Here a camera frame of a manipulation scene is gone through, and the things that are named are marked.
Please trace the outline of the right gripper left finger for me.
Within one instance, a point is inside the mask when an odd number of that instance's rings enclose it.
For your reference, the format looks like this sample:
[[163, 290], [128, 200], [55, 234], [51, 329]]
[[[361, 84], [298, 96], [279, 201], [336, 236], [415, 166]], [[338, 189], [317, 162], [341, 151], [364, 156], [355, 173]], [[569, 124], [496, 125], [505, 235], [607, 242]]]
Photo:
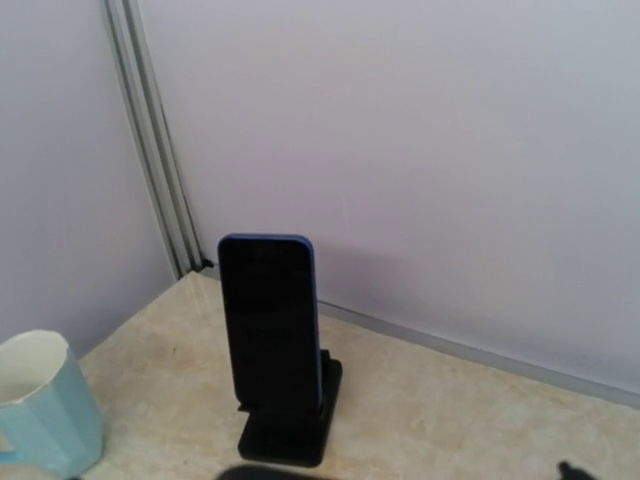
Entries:
[[252, 464], [229, 467], [219, 473], [215, 480], [287, 480], [294, 479], [291, 472]]

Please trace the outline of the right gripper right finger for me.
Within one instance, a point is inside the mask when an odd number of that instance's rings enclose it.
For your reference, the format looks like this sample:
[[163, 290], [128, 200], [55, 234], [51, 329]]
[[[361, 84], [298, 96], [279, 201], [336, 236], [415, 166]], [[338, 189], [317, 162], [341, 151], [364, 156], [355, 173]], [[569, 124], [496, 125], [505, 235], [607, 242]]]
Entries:
[[557, 464], [560, 480], [595, 480], [595, 477], [586, 470], [573, 466], [568, 461], [561, 461]]

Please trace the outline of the black folding phone stand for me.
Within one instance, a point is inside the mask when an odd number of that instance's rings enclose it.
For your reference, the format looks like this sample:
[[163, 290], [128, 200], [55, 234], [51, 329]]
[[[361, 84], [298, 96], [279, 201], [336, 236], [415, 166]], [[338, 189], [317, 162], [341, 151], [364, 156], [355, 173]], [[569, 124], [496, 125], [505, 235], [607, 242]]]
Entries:
[[320, 351], [323, 400], [310, 412], [284, 412], [242, 403], [248, 419], [238, 451], [242, 459], [312, 468], [321, 464], [329, 438], [343, 368], [327, 349]]

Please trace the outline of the black phone blue edge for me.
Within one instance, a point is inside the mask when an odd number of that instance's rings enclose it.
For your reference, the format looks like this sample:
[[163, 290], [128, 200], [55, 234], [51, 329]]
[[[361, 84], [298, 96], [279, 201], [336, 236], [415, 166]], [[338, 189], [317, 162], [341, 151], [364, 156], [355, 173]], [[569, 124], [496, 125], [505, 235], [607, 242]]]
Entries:
[[229, 234], [217, 254], [235, 394], [249, 407], [323, 402], [315, 259], [301, 235]]

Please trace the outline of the light blue white cup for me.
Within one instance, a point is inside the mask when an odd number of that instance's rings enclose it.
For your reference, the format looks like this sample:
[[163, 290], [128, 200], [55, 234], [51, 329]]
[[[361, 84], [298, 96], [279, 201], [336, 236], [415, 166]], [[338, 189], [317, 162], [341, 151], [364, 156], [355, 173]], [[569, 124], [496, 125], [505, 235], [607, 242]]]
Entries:
[[32, 330], [1, 344], [3, 465], [28, 465], [60, 479], [101, 458], [103, 420], [67, 340]]

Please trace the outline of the left aluminium frame post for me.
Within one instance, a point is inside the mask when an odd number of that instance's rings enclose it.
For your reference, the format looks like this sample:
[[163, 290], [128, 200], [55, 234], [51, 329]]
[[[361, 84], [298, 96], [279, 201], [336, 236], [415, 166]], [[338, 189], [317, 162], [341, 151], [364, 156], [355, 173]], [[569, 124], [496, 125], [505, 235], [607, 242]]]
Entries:
[[211, 265], [203, 253], [169, 131], [137, 1], [99, 3], [147, 189], [171, 268]]

